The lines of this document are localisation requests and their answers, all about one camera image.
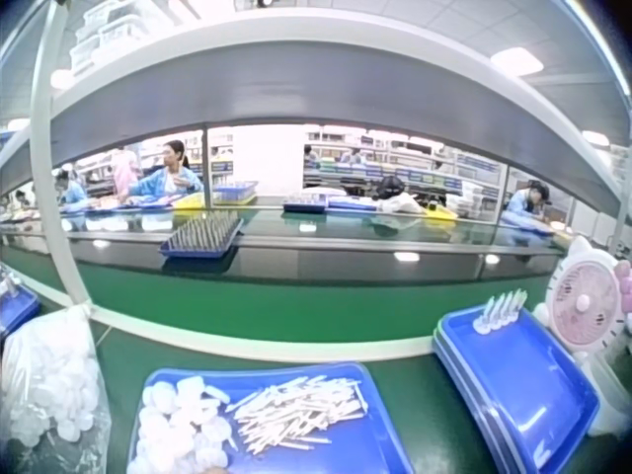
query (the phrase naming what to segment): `clear plastic bag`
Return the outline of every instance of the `clear plastic bag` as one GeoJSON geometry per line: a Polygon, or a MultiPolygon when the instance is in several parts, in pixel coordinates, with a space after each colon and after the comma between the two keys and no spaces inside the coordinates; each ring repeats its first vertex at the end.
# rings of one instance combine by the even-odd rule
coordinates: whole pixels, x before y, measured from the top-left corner
{"type": "Polygon", "coordinates": [[[73,306],[7,339],[0,471],[105,474],[112,419],[88,314],[73,306]]]}

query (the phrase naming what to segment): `green workbench surface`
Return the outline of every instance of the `green workbench surface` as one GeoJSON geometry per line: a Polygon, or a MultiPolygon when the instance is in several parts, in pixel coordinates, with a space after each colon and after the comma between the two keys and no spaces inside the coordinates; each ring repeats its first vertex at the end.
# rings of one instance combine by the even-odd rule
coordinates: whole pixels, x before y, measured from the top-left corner
{"type": "MultiPolygon", "coordinates": [[[[142,386],[154,370],[163,367],[250,370],[281,366],[176,349],[116,329],[105,336],[97,352],[113,417],[108,459],[108,472],[112,474],[124,472],[142,386]]],[[[434,355],[371,362],[366,366],[416,472],[495,472],[472,416],[434,355]]],[[[564,472],[599,472],[616,448],[614,437],[586,438],[564,472]]]]}

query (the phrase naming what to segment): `dark hair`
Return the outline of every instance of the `dark hair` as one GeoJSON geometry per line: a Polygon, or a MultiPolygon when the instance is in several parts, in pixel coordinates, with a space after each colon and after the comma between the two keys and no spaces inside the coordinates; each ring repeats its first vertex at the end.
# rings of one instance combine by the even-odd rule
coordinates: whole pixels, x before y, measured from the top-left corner
{"type": "Polygon", "coordinates": [[[178,161],[182,161],[182,166],[184,166],[185,168],[191,168],[191,166],[189,165],[189,158],[187,158],[187,155],[185,155],[185,144],[181,140],[171,140],[165,143],[165,146],[168,146],[169,148],[174,150],[175,153],[180,153],[180,158],[178,161]]]}
{"type": "Polygon", "coordinates": [[[58,174],[57,177],[55,178],[56,181],[70,181],[70,177],[68,176],[68,172],[66,170],[61,170],[58,174]]]}

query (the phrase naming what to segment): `blue uniform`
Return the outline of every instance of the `blue uniform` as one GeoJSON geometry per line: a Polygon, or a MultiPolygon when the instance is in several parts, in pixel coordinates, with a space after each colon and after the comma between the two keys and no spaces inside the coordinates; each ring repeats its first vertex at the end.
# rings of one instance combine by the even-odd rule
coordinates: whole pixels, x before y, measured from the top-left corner
{"type": "Polygon", "coordinates": [[[68,189],[63,194],[63,200],[66,204],[74,204],[81,200],[87,199],[88,195],[81,185],[75,181],[68,182],[68,189]]]}
{"type": "MultiPolygon", "coordinates": [[[[147,178],[143,178],[135,185],[131,185],[129,187],[129,194],[131,196],[154,196],[156,198],[161,198],[162,196],[165,196],[167,194],[165,193],[167,173],[168,171],[165,167],[151,174],[147,178]]],[[[185,168],[184,166],[181,167],[180,173],[178,173],[178,178],[187,180],[189,183],[191,183],[191,186],[188,189],[177,188],[175,193],[170,194],[181,195],[184,193],[197,193],[201,191],[201,181],[199,180],[198,176],[189,168],[185,168]]]]}
{"type": "Polygon", "coordinates": [[[526,207],[528,204],[527,202],[528,196],[529,196],[529,190],[516,191],[513,194],[512,199],[510,200],[510,203],[507,205],[507,211],[513,212],[514,214],[522,215],[525,217],[532,217],[533,215],[536,215],[537,214],[536,212],[529,212],[528,210],[526,210],[526,207]]]}

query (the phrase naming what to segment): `pink clothing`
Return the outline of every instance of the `pink clothing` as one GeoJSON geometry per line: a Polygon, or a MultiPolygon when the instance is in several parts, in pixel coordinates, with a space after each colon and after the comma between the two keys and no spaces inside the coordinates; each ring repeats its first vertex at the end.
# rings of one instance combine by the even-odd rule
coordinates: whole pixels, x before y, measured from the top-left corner
{"type": "Polygon", "coordinates": [[[131,151],[122,151],[112,158],[112,177],[115,180],[117,194],[126,193],[131,185],[138,183],[138,164],[136,155],[131,151]]]}

